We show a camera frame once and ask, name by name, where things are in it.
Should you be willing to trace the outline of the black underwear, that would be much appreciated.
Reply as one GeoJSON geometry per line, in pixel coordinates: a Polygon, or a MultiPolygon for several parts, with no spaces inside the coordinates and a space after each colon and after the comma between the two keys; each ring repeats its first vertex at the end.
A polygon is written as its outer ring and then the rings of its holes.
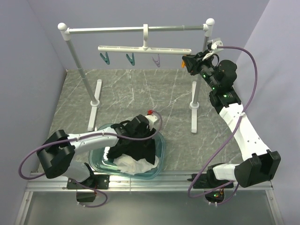
{"type": "Polygon", "coordinates": [[[155,140],[131,141],[120,139],[114,147],[109,149],[107,158],[116,159],[123,154],[132,157],[136,161],[145,159],[147,162],[154,165],[156,156],[155,140]]]}

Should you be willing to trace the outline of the white plastic clip hanger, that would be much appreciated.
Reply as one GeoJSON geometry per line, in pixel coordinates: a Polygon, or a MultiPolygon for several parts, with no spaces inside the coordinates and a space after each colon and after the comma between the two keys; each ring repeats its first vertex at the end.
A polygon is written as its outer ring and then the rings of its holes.
{"type": "Polygon", "coordinates": [[[118,52],[118,53],[151,53],[151,54],[176,54],[176,55],[190,55],[191,49],[182,48],[162,48],[148,46],[149,26],[143,25],[143,46],[110,46],[99,45],[98,50],[104,52],[118,52]]]}

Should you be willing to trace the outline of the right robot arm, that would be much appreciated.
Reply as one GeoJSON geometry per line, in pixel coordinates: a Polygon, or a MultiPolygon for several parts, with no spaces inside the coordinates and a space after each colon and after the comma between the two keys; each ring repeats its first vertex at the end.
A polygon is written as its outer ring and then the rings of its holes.
{"type": "Polygon", "coordinates": [[[211,165],[205,174],[195,176],[195,180],[202,182],[202,188],[216,188],[223,184],[231,188],[231,182],[246,188],[270,181],[275,176],[281,156],[262,141],[245,114],[245,107],[233,88],[237,65],[230,60],[219,60],[214,66],[214,56],[205,51],[183,56],[182,59],[187,71],[191,75],[201,75],[211,88],[211,105],[233,133],[243,161],[240,164],[211,165]]]}

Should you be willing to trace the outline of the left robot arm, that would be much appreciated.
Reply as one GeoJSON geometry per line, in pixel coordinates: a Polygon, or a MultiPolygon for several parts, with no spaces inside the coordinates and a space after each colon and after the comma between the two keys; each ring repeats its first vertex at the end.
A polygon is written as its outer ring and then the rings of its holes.
{"type": "Polygon", "coordinates": [[[37,152],[45,175],[49,179],[65,176],[76,180],[83,188],[95,186],[96,177],[87,163],[76,162],[76,155],[108,147],[108,159],[129,156],[133,160],[146,160],[154,164],[156,144],[154,135],[158,121],[154,114],[137,115],[132,120],[90,133],[66,134],[64,130],[54,132],[37,152]]]}

